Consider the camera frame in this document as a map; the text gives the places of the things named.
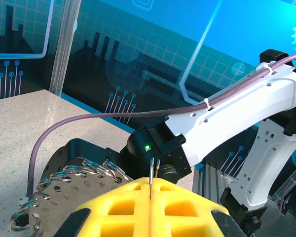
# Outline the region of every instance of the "yellow sponge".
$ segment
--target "yellow sponge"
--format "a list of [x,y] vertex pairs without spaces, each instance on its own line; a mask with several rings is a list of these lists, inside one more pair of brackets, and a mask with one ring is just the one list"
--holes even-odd
[[223,237],[211,211],[226,208],[163,179],[140,178],[86,202],[78,237]]

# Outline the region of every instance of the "numbered dial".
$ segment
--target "numbered dial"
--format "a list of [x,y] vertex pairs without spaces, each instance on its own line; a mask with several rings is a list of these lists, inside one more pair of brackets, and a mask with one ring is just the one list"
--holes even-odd
[[116,176],[121,182],[117,183],[109,175],[72,175],[64,177],[64,180],[70,182],[57,179],[44,190],[34,193],[30,199],[41,198],[43,195],[49,195],[50,198],[30,208],[31,232],[40,237],[53,237],[78,206],[128,182],[122,175],[116,173]]

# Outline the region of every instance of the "cable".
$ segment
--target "cable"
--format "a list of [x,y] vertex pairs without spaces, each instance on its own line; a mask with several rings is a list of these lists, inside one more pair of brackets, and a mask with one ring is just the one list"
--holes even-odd
[[293,184],[292,179],[287,183],[287,185],[285,186],[285,188],[284,188],[284,190],[283,190],[283,193],[282,193],[281,202],[280,202],[280,212],[281,212],[281,213],[283,213],[284,199],[285,199],[285,197],[286,197],[286,195],[287,195],[286,190],[288,189],[288,187],[289,187],[290,185]]
[[[278,62],[274,63],[272,66],[270,66],[271,70],[275,70],[276,68],[291,62],[293,60],[296,60],[296,55],[288,56],[286,58],[283,58],[279,60]],[[248,78],[246,81],[243,81],[239,85],[235,86],[234,88],[230,89],[229,91],[226,91],[225,93],[215,97],[209,103],[212,105],[234,95],[238,91],[242,90],[243,88],[247,87],[251,83],[259,80],[261,77],[266,76],[270,73],[270,69],[266,68],[262,70],[261,72],[255,74],[254,76]],[[107,114],[87,114],[87,115],[79,115],[72,118],[67,118],[65,120],[62,120],[51,127],[49,127],[43,134],[39,137],[39,139],[36,141],[31,157],[29,162],[29,172],[28,172],[28,186],[27,186],[27,197],[32,195],[33,189],[34,189],[34,171],[35,171],[35,161],[37,157],[37,153],[39,150],[39,147],[41,146],[44,139],[55,129],[58,127],[67,124],[69,122],[78,121],[81,119],[91,119],[91,118],[105,118],[105,117],[151,117],[151,116],[168,116],[173,114],[184,114],[184,113],[191,113],[197,110],[206,109],[207,105],[206,103],[200,103],[193,106],[188,107],[182,107],[182,108],[175,108],[175,109],[167,109],[167,110],[158,110],[158,111],[151,111],[151,112],[141,112],[141,113],[107,113]]]
[[293,187],[292,194],[291,194],[290,198],[288,199],[287,204],[285,205],[285,209],[283,210],[284,215],[286,215],[286,213],[288,212],[295,196],[296,196],[296,185]]

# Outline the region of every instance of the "speckled countertop surface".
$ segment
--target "speckled countertop surface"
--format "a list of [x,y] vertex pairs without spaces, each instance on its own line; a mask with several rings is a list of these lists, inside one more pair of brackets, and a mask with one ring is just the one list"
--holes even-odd
[[[0,237],[28,237],[29,232],[10,232],[7,224],[26,194],[27,169],[37,138],[56,122],[87,112],[42,90],[0,100]],[[37,156],[35,184],[54,152],[73,138],[101,147],[121,150],[129,133],[100,119],[66,124],[51,133]],[[193,173],[178,185],[192,190]]]

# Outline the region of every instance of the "green led light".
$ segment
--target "green led light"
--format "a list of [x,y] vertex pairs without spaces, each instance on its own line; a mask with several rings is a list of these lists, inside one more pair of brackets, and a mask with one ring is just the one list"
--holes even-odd
[[151,147],[149,145],[145,146],[145,151],[149,151],[151,149]]

